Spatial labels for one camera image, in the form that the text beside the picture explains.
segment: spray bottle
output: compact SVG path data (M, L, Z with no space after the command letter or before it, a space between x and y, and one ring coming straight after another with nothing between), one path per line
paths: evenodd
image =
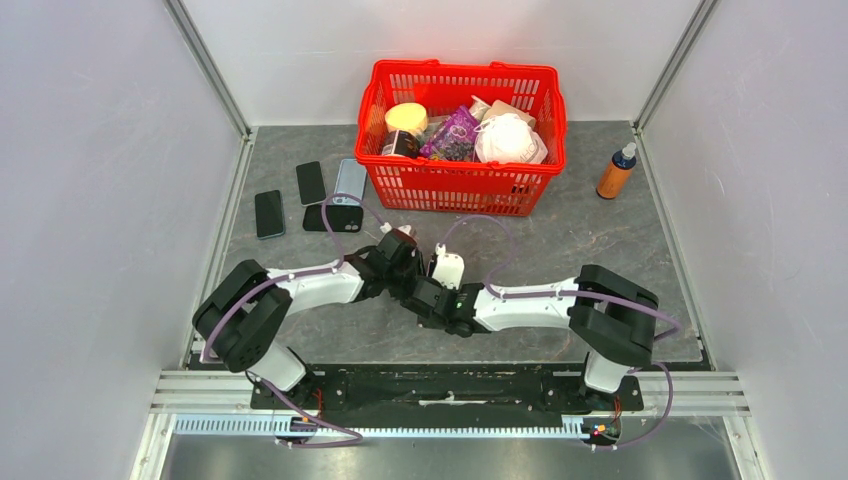
M615 152L612 160L607 166L601 181L598 182L595 191L601 198L611 200L615 198L624 187L624 183L633 172L633 167L636 166L636 144L630 142L626 147Z

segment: purple package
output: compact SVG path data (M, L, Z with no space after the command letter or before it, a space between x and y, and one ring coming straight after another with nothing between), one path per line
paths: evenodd
M459 107L421 147L421 156L430 160L473 161L478 125L480 122L471 115L468 107Z

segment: red plastic basket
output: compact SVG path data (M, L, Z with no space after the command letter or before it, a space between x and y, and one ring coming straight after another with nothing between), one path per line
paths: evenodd
M418 102L430 116L470 105L471 95L507 102L536 118L548 147L542 164L472 163L382 156L386 110ZM551 67L443 65L438 60L380 60L359 110L354 155L387 208L529 215L548 182L565 168L565 102Z

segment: black mounting plate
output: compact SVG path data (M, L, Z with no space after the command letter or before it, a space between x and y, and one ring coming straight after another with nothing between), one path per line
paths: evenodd
M321 389L324 419L360 428L556 427L562 415L612 413L616 395L583 396L579 375L542 365L322 365L311 385ZM431 403L451 394L469 403ZM617 395L623 410L644 409L636 377L625 377ZM300 406L316 409L318 400ZM287 408L262 386L250 407Z

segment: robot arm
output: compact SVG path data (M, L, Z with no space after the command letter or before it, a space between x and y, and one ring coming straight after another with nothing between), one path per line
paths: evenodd
M257 295L253 309L237 311L212 348L230 371L249 369L284 392L307 375L304 362L274 341L285 316L320 305L362 301L384 290L418 314L422 326L462 337L516 327L571 329L592 347L584 365L584 383L600 392L615 392L628 370L650 364L653 317L613 304L601 311L595 308L597 301L586 298L531 294L587 290L656 308L656 296L641 287L588 265L579 277L554 284L493 287L496 296L480 283L460 285L462 268L458 274L445 275L447 262L441 269L431 269L433 276L426 275L417 244L408 233L408 229L391 230L376 247L345 256L337 269L327 264L265 271L253 260L242 262L201 305L193 324L208 339L245 293L269 278L280 278L275 287ZM299 276L315 270L325 272Z
M421 260L410 230L408 227L391 230L376 247L346 255L337 268L336 262L332 262L318 267L266 271L255 260L243 261L201 304L192 324L208 340L240 298L271 278L279 279L273 287L251 299L252 309L235 312L214 339L212 349L231 372L251 370L281 391L289 391L306 376L307 370L291 349L274 341L283 319L321 305L359 302L386 289L393 295L400 294L421 270L415 268Z

